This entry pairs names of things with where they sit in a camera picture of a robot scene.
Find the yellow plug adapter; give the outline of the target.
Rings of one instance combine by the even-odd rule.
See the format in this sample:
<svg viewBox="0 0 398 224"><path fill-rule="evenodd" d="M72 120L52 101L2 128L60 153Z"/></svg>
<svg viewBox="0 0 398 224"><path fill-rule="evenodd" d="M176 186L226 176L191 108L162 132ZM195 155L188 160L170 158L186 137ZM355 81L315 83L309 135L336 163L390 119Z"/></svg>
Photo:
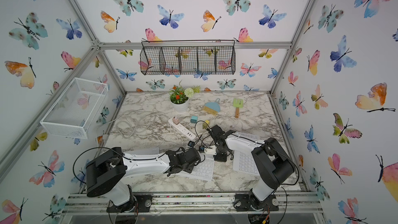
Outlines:
<svg viewBox="0 0 398 224"><path fill-rule="evenodd" d="M210 121L209 120L205 120L203 122L203 129L206 129L206 130L210 129Z"/></svg>

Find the white power strip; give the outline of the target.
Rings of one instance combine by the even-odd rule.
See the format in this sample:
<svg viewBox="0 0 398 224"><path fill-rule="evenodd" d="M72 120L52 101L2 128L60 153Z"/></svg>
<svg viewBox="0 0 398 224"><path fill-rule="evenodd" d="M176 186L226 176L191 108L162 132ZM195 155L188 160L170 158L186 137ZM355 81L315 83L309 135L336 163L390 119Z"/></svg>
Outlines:
<svg viewBox="0 0 398 224"><path fill-rule="evenodd" d="M188 138L190 141L194 141L196 139L196 135L192 133L190 130L185 128L181 123L175 124L173 121L173 118L168 120L168 123L176 129L178 132L180 132L182 135L184 135L186 138Z"/></svg>

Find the pink plug adapter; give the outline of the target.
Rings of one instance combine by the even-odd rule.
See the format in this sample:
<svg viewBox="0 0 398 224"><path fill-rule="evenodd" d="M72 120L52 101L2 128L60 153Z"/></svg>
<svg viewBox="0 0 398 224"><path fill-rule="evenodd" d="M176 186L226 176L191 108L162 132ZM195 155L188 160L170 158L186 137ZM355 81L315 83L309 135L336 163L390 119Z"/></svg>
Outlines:
<svg viewBox="0 0 398 224"><path fill-rule="evenodd" d="M172 118L172 122L173 122L173 124L175 124L175 125L179 125L179 124L180 124L180 121L179 121L179 119L178 119L177 117L173 117L173 118Z"/></svg>

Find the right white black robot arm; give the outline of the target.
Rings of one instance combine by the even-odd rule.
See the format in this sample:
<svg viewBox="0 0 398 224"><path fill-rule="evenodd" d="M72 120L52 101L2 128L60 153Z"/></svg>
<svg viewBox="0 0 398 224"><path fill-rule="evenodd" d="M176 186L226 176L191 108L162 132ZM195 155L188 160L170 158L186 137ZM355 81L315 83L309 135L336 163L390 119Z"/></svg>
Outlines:
<svg viewBox="0 0 398 224"><path fill-rule="evenodd" d="M238 151L251 156L260 179L249 191L252 206L259 208L295 172L295 164L275 138L256 141L236 131L223 131L218 125L208 128L220 153Z"/></svg>

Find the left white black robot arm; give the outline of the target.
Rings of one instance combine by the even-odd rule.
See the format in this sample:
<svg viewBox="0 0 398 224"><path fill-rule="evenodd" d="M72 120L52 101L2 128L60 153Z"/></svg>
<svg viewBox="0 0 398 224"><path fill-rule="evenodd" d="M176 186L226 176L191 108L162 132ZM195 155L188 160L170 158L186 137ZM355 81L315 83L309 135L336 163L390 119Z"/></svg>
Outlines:
<svg viewBox="0 0 398 224"><path fill-rule="evenodd" d="M120 147L110 148L86 165L87 197L104 196L115 206L131 203L132 190L121 181L123 178L191 173L200 162L201 156L194 148L180 147L156 155L136 155L123 152Z"/></svg>

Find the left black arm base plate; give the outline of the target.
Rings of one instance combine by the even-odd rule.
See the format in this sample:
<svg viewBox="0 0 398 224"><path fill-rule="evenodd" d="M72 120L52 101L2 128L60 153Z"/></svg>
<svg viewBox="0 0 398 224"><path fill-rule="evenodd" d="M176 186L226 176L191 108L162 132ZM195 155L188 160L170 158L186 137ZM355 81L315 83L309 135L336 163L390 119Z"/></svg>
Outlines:
<svg viewBox="0 0 398 224"><path fill-rule="evenodd" d="M152 205L152 195L133 195L131 199L120 206L111 204L107 207L107 213L149 213Z"/></svg>

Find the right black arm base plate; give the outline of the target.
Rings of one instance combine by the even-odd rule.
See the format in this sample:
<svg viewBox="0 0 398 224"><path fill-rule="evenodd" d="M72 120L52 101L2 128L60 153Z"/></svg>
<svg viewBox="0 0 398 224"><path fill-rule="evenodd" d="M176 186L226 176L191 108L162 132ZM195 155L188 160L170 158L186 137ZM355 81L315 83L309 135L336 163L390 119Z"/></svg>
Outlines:
<svg viewBox="0 0 398 224"><path fill-rule="evenodd" d="M279 210L279 202L275 195L269 195L265 200L258 200L252 193L236 194L233 207L238 212L263 211L274 212Z"/></svg>

